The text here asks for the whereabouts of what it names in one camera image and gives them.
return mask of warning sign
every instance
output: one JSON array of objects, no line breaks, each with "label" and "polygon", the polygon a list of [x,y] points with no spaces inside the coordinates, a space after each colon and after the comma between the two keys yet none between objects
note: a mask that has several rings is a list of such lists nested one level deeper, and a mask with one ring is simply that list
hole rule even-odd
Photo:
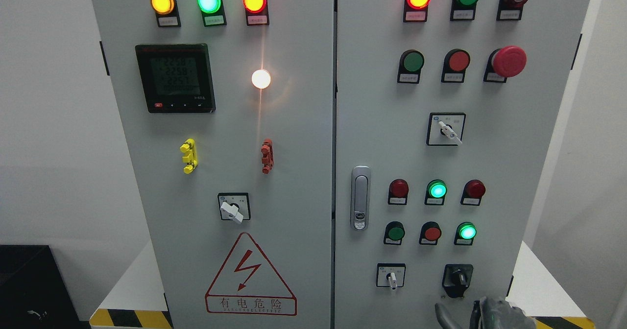
[{"label": "warning sign", "polygon": [[296,315],[296,296],[249,233],[241,233],[204,296],[207,312]]}]

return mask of digital power meter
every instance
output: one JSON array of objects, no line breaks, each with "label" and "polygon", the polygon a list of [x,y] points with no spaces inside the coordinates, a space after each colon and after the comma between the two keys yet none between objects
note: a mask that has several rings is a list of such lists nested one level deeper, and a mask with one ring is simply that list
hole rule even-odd
[{"label": "digital power meter", "polygon": [[207,44],[135,46],[148,112],[216,110]]}]

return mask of electrical control cabinet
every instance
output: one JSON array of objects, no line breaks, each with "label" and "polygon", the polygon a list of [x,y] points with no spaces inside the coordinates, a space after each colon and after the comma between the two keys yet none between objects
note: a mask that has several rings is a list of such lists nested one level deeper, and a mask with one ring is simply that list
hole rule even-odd
[{"label": "electrical control cabinet", "polygon": [[506,295],[589,0],[92,1],[175,327]]},{"label": "electrical control cabinet", "polygon": [[[438,328],[436,302],[463,326],[506,295],[588,2],[338,0],[336,329]],[[403,287],[378,264],[403,264]]]},{"label": "electrical control cabinet", "polygon": [[174,326],[329,327],[334,0],[92,1]]}]

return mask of white switch handle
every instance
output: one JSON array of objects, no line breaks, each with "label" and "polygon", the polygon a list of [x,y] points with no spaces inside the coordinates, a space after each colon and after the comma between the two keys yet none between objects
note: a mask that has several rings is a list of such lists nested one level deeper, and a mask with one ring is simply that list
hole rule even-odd
[{"label": "white switch handle", "polygon": [[387,282],[390,284],[390,289],[392,290],[396,289],[397,282],[396,282],[396,274],[394,274],[394,272],[389,273],[387,275]]},{"label": "white switch handle", "polygon": [[242,220],[244,220],[244,215],[240,213],[240,209],[237,206],[232,206],[227,202],[222,202],[220,206],[220,210],[227,213],[229,215],[229,219],[241,224]]},{"label": "white switch handle", "polygon": [[455,133],[452,128],[446,126],[446,123],[443,123],[442,121],[437,122],[437,124],[439,124],[442,132],[448,139],[453,140],[457,145],[461,145],[461,139],[459,139],[457,133]]}]

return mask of lightning bolt symbol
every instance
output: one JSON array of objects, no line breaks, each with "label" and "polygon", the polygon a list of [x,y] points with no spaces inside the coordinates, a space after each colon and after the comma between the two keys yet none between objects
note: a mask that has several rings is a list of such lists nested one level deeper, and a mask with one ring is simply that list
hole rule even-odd
[{"label": "lightning bolt symbol", "polygon": [[262,266],[261,264],[255,264],[253,266],[241,267],[246,262],[246,260],[248,260],[248,257],[250,257],[250,255],[252,254],[253,254],[253,251],[248,249],[248,251],[246,251],[246,253],[244,253],[244,256],[241,258],[240,263],[237,265],[237,267],[235,267],[235,270],[233,271],[233,273],[237,273],[238,271],[253,269],[253,271],[251,271],[250,274],[248,275],[248,278],[246,278],[244,282],[240,283],[240,285],[237,288],[237,291],[240,291],[241,289],[246,287],[246,282],[248,281],[248,279],[250,279],[255,273],[255,271],[257,271],[257,269],[259,269],[259,267]]}]

